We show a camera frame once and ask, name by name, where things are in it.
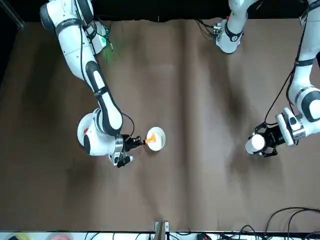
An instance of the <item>black wire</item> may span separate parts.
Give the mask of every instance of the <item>black wire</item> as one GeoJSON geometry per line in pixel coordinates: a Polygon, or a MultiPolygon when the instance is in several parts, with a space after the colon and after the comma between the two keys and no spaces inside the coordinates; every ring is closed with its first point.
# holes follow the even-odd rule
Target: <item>black wire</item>
{"type": "Polygon", "coordinates": [[[133,127],[133,129],[132,129],[132,132],[131,132],[131,134],[130,134],[130,137],[132,137],[132,135],[134,134],[134,132],[135,132],[135,122],[132,120],[132,118],[130,117],[130,116],[128,116],[127,114],[125,114],[125,113],[123,113],[122,112],[122,115],[124,115],[124,116],[126,116],[131,122],[132,122],[132,127],[133,127]]]}
{"type": "Polygon", "coordinates": [[[286,210],[293,210],[293,209],[295,209],[295,210],[298,210],[298,209],[301,210],[301,209],[305,209],[305,208],[304,208],[304,207],[299,207],[299,206],[291,206],[291,207],[286,207],[286,208],[282,208],[282,209],[280,209],[280,210],[278,210],[278,211],[275,211],[275,212],[272,213],[271,216],[269,217],[269,220],[268,220],[268,222],[267,222],[267,224],[266,224],[266,226],[265,226],[264,233],[267,233],[267,232],[268,232],[268,228],[269,228],[271,219],[272,219],[276,214],[281,213],[281,212],[286,211],[286,210]]]}
{"type": "Polygon", "coordinates": [[[83,34],[82,34],[82,28],[81,28],[81,26],[79,26],[79,28],[80,28],[80,35],[81,35],[81,47],[80,47],[80,65],[81,65],[81,73],[82,73],[83,80],[84,80],[84,81],[86,81],[85,74],[84,74],[84,69],[83,69],[83,66],[82,66],[83,34]]]}
{"type": "Polygon", "coordinates": [[[169,235],[170,235],[170,237],[173,237],[173,238],[179,240],[179,238],[177,238],[176,236],[172,235],[171,233],[169,235]]]}
{"type": "Polygon", "coordinates": [[[139,233],[139,234],[136,236],[135,240],[137,240],[137,239],[138,239],[138,237],[139,237],[141,234],[142,234],[142,233],[139,233]]]}
{"type": "Polygon", "coordinates": [[[213,36],[212,36],[211,34],[208,35],[207,33],[205,33],[204,30],[203,30],[203,28],[202,28],[202,26],[200,25],[200,23],[199,23],[197,20],[195,20],[195,22],[196,22],[196,24],[198,25],[202,36],[203,36],[206,40],[211,41],[213,36]]]}
{"type": "Polygon", "coordinates": [[[206,23],[204,23],[204,21],[202,19],[197,19],[197,21],[199,21],[199,23],[201,23],[203,26],[211,28],[212,29],[212,25],[208,25],[206,23]]]}
{"type": "Polygon", "coordinates": [[[204,23],[202,22],[200,22],[199,20],[195,20],[198,24],[199,24],[199,26],[200,26],[200,24],[201,25],[203,25],[204,26],[204,29],[207,31],[207,33],[209,34],[209,36],[210,37],[215,37],[215,35],[213,34],[213,32],[211,32],[209,29],[212,29],[212,26],[206,26],[206,25],[204,25],[204,23]]]}
{"type": "Polygon", "coordinates": [[[320,230],[318,231],[313,231],[311,232],[309,235],[307,235],[304,239],[307,239],[307,238],[310,238],[310,236],[314,235],[314,234],[319,234],[320,233],[320,230]]]}
{"type": "Polygon", "coordinates": [[[253,233],[254,233],[254,237],[255,237],[255,240],[258,240],[257,239],[257,234],[256,234],[256,231],[254,230],[254,228],[252,227],[252,226],[250,226],[250,225],[244,225],[242,228],[241,228],[241,230],[240,230],[240,232],[239,232],[239,240],[240,240],[240,237],[241,237],[241,233],[242,232],[247,232],[247,231],[244,231],[244,229],[245,228],[250,228],[252,231],[253,231],[253,233]]]}
{"type": "Polygon", "coordinates": [[[290,219],[289,219],[288,228],[287,228],[288,240],[289,240],[289,236],[290,236],[290,232],[289,232],[289,231],[290,231],[291,221],[292,221],[292,219],[294,218],[295,215],[297,215],[298,213],[302,213],[302,212],[314,212],[314,213],[320,214],[320,210],[318,210],[318,209],[313,209],[313,208],[302,209],[302,210],[296,211],[294,214],[292,214],[292,216],[291,216],[290,219]]]}
{"type": "Polygon", "coordinates": [[[188,233],[180,233],[180,232],[176,232],[176,234],[178,234],[178,235],[180,235],[180,236],[188,236],[188,235],[190,235],[190,234],[192,234],[191,232],[190,232],[190,230],[189,230],[189,232],[188,233]]]}
{"type": "MultiPolygon", "coordinates": [[[[298,51],[297,51],[296,58],[295,58],[296,61],[298,61],[299,57],[300,57],[302,42],[303,42],[303,39],[304,39],[304,36],[305,36],[305,32],[306,32],[306,26],[307,26],[307,22],[304,24],[304,29],[303,29],[303,32],[302,32],[302,36],[300,38],[300,43],[299,43],[298,51]]],[[[285,93],[286,99],[288,100],[289,103],[291,103],[291,101],[289,99],[289,89],[290,89],[291,84],[292,84],[292,82],[294,80],[295,71],[296,71],[296,63],[294,63],[294,66],[293,66],[293,69],[292,69],[292,76],[290,78],[289,85],[288,85],[288,87],[286,89],[286,93],[285,93]]]]}
{"type": "Polygon", "coordinates": [[[292,216],[290,217],[289,221],[288,221],[288,228],[287,228],[287,233],[288,233],[288,237],[287,237],[287,240],[289,240],[289,237],[290,237],[290,224],[291,224],[291,221],[292,219],[294,218],[295,215],[297,215],[298,213],[301,213],[301,212],[305,212],[305,211],[308,211],[306,209],[302,209],[302,210],[299,210],[299,211],[296,211],[294,214],[292,214],[292,216]]]}
{"type": "Polygon", "coordinates": [[[289,78],[291,77],[292,73],[293,73],[293,71],[290,72],[290,74],[288,75],[288,77],[287,77],[286,80],[284,81],[284,83],[283,83],[283,85],[282,85],[282,87],[281,87],[278,95],[277,95],[276,98],[274,99],[273,103],[271,104],[269,110],[267,111],[267,113],[266,113],[266,115],[265,115],[265,117],[264,117],[264,123],[267,124],[267,125],[269,125],[269,126],[277,125],[276,122],[275,122],[275,123],[267,123],[267,117],[268,117],[271,109],[274,107],[274,105],[275,105],[276,101],[278,100],[280,94],[282,93],[283,89],[285,88],[285,85],[287,84],[287,82],[288,82],[289,78]]]}
{"type": "MultiPolygon", "coordinates": [[[[307,25],[307,23],[304,24],[303,33],[302,33],[302,36],[301,36],[301,38],[300,38],[300,43],[299,43],[298,51],[297,51],[296,58],[295,58],[296,61],[298,61],[298,60],[299,60],[299,57],[300,57],[301,46],[302,46],[302,42],[303,42],[303,39],[304,39],[304,36],[305,36],[305,31],[306,31],[306,25],[307,25]]],[[[267,114],[265,115],[265,118],[264,118],[264,123],[265,123],[265,124],[267,124],[267,125],[269,125],[269,126],[277,125],[276,122],[270,124],[270,123],[267,123],[266,121],[267,121],[267,117],[268,117],[269,112],[271,111],[272,107],[274,106],[274,104],[275,104],[276,101],[278,100],[278,97],[280,96],[281,92],[283,91],[283,89],[284,89],[285,85],[287,84],[288,80],[289,80],[289,84],[288,84],[288,86],[287,86],[287,88],[286,88],[285,96],[286,96],[287,101],[289,102],[290,109],[291,109],[292,113],[294,114],[294,110],[293,110],[293,108],[292,108],[292,103],[291,103],[291,101],[290,101],[290,99],[289,99],[289,89],[290,89],[291,84],[292,84],[292,82],[293,82],[293,80],[294,80],[295,72],[296,72],[296,64],[294,64],[294,66],[293,66],[293,68],[292,68],[289,76],[288,76],[287,79],[284,81],[284,84],[283,84],[283,86],[281,87],[280,92],[279,92],[278,95],[276,96],[276,98],[275,98],[275,100],[273,101],[271,107],[269,108],[267,114]]]]}
{"type": "Polygon", "coordinates": [[[90,240],[93,240],[99,233],[100,231],[98,231],[95,235],[93,235],[93,237],[90,240]]]}
{"type": "Polygon", "coordinates": [[[271,222],[271,219],[278,213],[281,213],[283,211],[286,211],[286,210],[309,210],[309,211],[313,211],[313,212],[316,212],[316,213],[320,213],[320,209],[316,209],[316,208],[309,208],[309,207],[301,207],[301,206],[291,206],[291,207],[286,207],[286,208],[282,208],[278,211],[275,211],[274,213],[271,214],[271,216],[269,217],[269,220],[265,226],[265,230],[264,230],[264,233],[267,233],[268,232],[268,228],[269,228],[269,225],[270,225],[270,222],[271,222]]]}

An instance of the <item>orange spoon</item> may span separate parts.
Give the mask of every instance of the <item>orange spoon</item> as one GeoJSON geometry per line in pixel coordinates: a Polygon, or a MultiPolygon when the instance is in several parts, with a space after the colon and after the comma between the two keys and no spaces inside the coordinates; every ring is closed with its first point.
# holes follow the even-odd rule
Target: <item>orange spoon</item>
{"type": "Polygon", "coordinates": [[[155,141],[157,141],[156,135],[154,133],[152,133],[152,136],[150,138],[146,139],[145,143],[147,144],[147,143],[155,142],[155,141]]]}

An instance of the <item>black background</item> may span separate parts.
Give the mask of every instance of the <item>black background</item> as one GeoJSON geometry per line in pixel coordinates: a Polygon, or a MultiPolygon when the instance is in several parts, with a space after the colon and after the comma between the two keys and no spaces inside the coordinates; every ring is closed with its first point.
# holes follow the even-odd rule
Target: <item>black background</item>
{"type": "Polygon", "coordinates": [[[1,23],[5,23],[5,24],[2,24],[3,31],[2,31],[2,37],[1,37],[1,42],[3,43],[2,49],[1,49],[1,64],[0,64],[0,84],[1,84],[3,75],[5,74],[5,71],[8,65],[10,52],[12,50],[12,47],[16,38],[17,26],[2,8],[0,8],[0,21],[1,23]]]}
{"type": "MultiPolygon", "coordinates": [[[[40,21],[39,8],[47,0],[28,1],[28,7],[20,0],[10,4],[25,22],[40,21]]],[[[305,9],[301,0],[263,0],[258,11],[249,9],[249,17],[297,18],[305,9]]],[[[172,19],[225,18],[230,13],[228,0],[92,0],[94,12],[104,20],[150,20],[165,22],[172,19]]]]}

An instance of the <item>brown table surface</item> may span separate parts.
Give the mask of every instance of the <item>brown table surface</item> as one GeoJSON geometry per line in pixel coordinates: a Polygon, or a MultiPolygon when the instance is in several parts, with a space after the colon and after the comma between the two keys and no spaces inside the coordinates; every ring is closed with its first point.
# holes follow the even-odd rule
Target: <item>brown table surface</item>
{"type": "MultiPolygon", "coordinates": [[[[301,34],[295,19],[249,20],[227,55],[192,20],[115,22],[114,51],[98,56],[113,97],[136,135],[153,126],[166,133],[162,151],[136,149],[135,161],[117,169],[79,147],[78,122],[97,103],[57,38],[28,23],[0,91],[1,230],[152,231],[167,220],[171,230],[263,231],[278,209],[320,208],[320,134],[280,146],[277,157],[244,150],[291,71],[301,34]]],[[[319,76],[315,64],[318,87],[319,76]]],[[[268,121],[287,106],[283,93],[268,121]]],[[[124,118],[123,133],[131,129],[124,118]]],[[[289,213],[270,230],[285,231],[289,213]]],[[[291,230],[318,223],[301,213],[291,230]]]]}

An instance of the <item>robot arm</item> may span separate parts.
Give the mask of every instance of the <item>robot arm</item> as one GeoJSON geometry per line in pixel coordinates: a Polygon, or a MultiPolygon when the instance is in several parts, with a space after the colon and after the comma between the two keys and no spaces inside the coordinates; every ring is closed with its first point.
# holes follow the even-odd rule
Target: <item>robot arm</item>
{"type": "Polygon", "coordinates": [[[236,51],[248,20],[248,8],[260,0],[229,0],[231,14],[227,19],[213,25],[215,44],[227,54],[236,51]]]}
{"type": "Polygon", "coordinates": [[[82,28],[93,21],[91,2],[53,0],[41,7],[40,14],[44,27],[54,30],[57,35],[72,73],[84,80],[94,92],[101,109],[97,128],[111,136],[120,134],[123,124],[122,113],[111,95],[82,28]]]}
{"type": "Polygon", "coordinates": [[[305,28],[287,89],[287,98],[299,114],[294,115],[286,107],[276,116],[276,126],[263,123],[256,127],[245,146],[250,154],[274,156],[278,145],[295,146],[299,139],[320,132],[320,90],[310,83],[313,62],[320,52],[320,0],[308,0],[308,3],[305,15],[300,18],[305,28]]]}
{"type": "Polygon", "coordinates": [[[40,8],[40,18],[44,28],[58,37],[72,73],[87,83],[99,105],[80,121],[77,130],[79,142],[92,156],[109,155],[115,166],[122,167],[131,162],[133,157],[127,151],[143,142],[139,136],[131,138],[120,134],[123,115],[94,57],[106,46],[106,39],[101,39],[96,33],[104,36],[107,30],[93,21],[90,0],[51,0],[40,8]]]}

